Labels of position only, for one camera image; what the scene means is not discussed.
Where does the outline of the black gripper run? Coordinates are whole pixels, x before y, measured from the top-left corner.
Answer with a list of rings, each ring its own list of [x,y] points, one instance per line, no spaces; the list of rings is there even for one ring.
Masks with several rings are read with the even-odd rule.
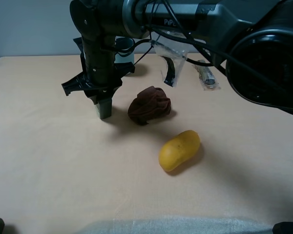
[[[80,50],[82,71],[69,81],[62,83],[66,96],[72,92],[83,91],[93,102],[96,98],[112,98],[122,86],[122,77],[135,71],[129,63],[115,64],[116,38],[75,38],[73,41]],[[136,42],[127,50],[134,52]]]

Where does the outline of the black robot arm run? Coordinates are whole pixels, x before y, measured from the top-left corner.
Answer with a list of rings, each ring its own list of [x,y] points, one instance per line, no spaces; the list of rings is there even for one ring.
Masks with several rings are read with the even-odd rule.
[[[293,115],[293,0],[74,0],[82,72],[62,84],[84,91],[111,116],[111,101],[131,62],[117,65],[115,38],[150,42],[152,32],[192,45],[244,99]]]

